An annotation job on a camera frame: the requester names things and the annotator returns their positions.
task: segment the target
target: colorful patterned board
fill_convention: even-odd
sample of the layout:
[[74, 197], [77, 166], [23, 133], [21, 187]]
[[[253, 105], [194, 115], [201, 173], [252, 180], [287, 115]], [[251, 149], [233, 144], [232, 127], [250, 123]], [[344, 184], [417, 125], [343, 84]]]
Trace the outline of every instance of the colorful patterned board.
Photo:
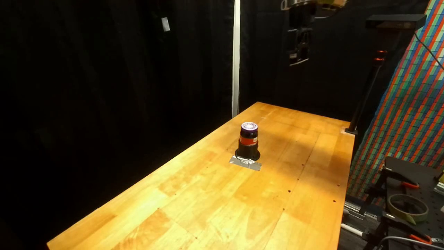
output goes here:
[[[444, 0], [428, 4], [419, 38], [444, 64]], [[413, 37], [354, 156], [347, 193], [363, 198], [386, 156], [444, 166], [444, 72]]]

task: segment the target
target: white vertical bar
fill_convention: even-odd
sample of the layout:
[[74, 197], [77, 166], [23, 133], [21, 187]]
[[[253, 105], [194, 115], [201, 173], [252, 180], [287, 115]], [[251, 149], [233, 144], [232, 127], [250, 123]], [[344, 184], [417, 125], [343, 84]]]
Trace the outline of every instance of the white vertical bar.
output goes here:
[[241, 0], [234, 0], [233, 23], [233, 92], [231, 113], [235, 117], [239, 113], [239, 65], [241, 46]]

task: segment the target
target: black cylindrical base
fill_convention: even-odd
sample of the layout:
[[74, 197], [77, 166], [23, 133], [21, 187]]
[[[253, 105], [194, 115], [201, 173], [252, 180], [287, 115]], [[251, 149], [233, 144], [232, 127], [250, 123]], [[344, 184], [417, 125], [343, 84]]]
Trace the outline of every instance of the black cylindrical base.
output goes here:
[[236, 156], [251, 159], [253, 161], [259, 160], [259, 157], [261, 156], [261, 153], [258, 151], [259, 142], [249, 146], [243, 145], [240, 141], [238, 143], [239, 147], [236, 150]]

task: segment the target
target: small white label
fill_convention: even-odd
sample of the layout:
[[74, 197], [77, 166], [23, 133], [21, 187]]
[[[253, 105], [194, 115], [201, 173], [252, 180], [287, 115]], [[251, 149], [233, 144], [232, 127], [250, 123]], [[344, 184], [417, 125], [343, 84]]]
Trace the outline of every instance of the small white label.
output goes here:
[[168, 18], [167, 17], [162, 17], [162, 26], [163, 26], [163, 31], [170, 31], [170, 24], [168, 23]]

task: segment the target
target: wooden table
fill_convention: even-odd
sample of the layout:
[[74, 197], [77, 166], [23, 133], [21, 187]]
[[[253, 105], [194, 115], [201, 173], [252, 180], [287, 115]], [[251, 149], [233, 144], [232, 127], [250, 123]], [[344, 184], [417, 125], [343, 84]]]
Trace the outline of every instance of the wooden table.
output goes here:
[[[230, 164], [259, 126], [260, 171]], [[336, 249], [348, 122], [256, 103], [48, 242], [57, 249]]]

